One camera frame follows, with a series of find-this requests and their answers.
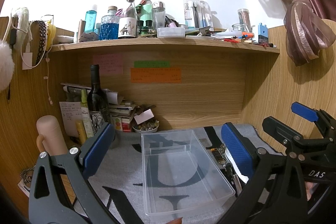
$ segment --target metal screw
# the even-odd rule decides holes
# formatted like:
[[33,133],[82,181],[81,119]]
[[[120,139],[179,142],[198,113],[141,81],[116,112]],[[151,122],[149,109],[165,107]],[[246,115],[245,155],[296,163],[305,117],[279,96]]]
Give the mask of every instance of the metal screw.
[[40,158],[43,159],[47,155],[46,151],[40,153]]
[[71,155],[74,155],[74,154],[76,154],[77,152],[78,152],[78,148],[77,148],[77,147],[73,147],[73,148],[70,149],[70,154],[71,154]]
[[266,149],[265,148],[263,148],[263,147],[260,147],[260,148],[258,148],[258,153],[260,154],[260,155],[265,155],[266,154]]
[[290,153],[289,153],[289,156],[290,156],[291,158],[295,159],[295,158],[296,158],[296,153],[295,153],[295,152],[290,152]]

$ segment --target thermos handle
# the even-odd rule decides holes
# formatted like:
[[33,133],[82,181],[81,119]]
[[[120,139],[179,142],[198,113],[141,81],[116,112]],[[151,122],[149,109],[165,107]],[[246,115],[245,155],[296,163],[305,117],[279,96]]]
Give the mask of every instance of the thermos handle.
[[44,136],[42,134],[39,134],[36,139],[36,145],[40,153],[43,151],[46,151],[42,143],[43,141],[44,141]]

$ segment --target clear plastic bin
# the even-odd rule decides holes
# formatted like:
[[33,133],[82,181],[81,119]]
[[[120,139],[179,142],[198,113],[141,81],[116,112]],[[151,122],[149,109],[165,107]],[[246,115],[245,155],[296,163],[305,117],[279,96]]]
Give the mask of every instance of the clear plastic bin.
[[183,27],[165,27],[157,29],[157,37],[158,38],[167,38],[167,37],[185,37],[185,29]]
[[152,221],[199,215],[235,194],[193,130],[142,134],[142,172]]

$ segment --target white bowl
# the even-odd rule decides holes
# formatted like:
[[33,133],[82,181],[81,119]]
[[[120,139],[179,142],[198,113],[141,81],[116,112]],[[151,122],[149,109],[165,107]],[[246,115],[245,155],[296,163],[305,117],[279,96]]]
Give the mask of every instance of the white bowl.
[[144,131],[144,130],[138,130],[138,129],[133,127],[133,129],[136,133],[155,133],[155,132],[157,132],[158,128],[159,128],[159,126],[157,126],[156,128],[154,128],[152,130]]

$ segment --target beige tumbler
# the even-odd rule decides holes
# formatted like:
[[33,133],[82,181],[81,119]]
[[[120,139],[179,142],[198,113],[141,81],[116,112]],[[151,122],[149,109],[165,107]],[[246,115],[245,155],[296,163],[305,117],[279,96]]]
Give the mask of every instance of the beige tumbler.
[[61,128],[55,116],[47,115],[39,118],[36,122],[39,135],[36,145],[40,152],[47,151],[50,156],[68,153]]

